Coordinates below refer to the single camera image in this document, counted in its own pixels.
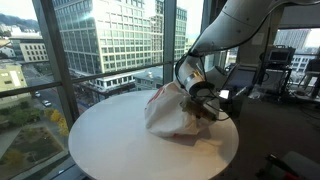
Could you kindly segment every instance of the dark floor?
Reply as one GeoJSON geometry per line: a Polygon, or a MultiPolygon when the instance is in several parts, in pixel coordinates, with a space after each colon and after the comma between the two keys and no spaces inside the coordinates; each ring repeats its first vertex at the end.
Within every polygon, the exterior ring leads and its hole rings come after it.
{"type": "Polygon", "coordinates": [[[247,99],[234,119],[239,132],[236,157],[214,179],[257,179],[255,173],[266,165],[264,157],[270,153],[282,157],[295,151],[320,163],[320,110],[314,107],[294,101],[247,99]]]}

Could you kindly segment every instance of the building window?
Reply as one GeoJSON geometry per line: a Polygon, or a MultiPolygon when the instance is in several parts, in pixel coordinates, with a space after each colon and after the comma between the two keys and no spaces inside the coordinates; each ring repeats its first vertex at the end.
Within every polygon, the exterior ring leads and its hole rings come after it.
{"type": "Polygon", "coordinates": [[[5,81],[4,84],[12,84],[12,81],[5,81]]]}

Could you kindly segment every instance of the round table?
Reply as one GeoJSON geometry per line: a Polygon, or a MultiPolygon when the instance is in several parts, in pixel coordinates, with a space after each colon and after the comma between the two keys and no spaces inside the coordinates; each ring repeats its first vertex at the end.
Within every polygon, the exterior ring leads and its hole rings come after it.
{"type": "Polygon", "coordinates": [[[69,135],[69,150],[87,175],[111,180],[198,180],[210,179],[227,167],[239,143],[232,120],[218,121],[197,136],[155,136],[144,120],[144,108],[154,93],[114,96],[79,117],[69,135]]]}

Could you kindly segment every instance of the road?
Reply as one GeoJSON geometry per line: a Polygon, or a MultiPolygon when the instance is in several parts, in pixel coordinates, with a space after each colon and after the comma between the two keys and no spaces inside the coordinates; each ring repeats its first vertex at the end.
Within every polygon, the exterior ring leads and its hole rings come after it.
{"type": "MultiPolygon", "coordinates": [[[[23,67],[23,74],[26,79],[28,86],[37,86],[41,84],[47,84],[53,82],[53,76],[44,76],[40,75],[32,65],[28,65],[27,67],[23,67]]],[[[57,93],[56,88],[44,89],[40,90],[39,93],[41,97],[39,97],[39,102],[41,103],[43,100],[48,100],[52,104],[52,108],[59,110],[63,113],[63,109],[61,107],[60,98],[57,93]]],[[[80,113],[87,110],[87,107],[78,103],[80,113]]]]}

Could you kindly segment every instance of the plastic bag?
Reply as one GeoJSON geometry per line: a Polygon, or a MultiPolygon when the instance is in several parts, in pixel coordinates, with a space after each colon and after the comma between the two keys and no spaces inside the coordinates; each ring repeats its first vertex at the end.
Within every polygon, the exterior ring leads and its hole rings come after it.
{"type": "Polygon", "coordinates": [[[161,87],[145,108],[146,128],[160,137],[173,135],[196,135],[213,121],[197,119],[194,114],[183,112],[180,102],[189,96],[175,82],[161,87]]]}

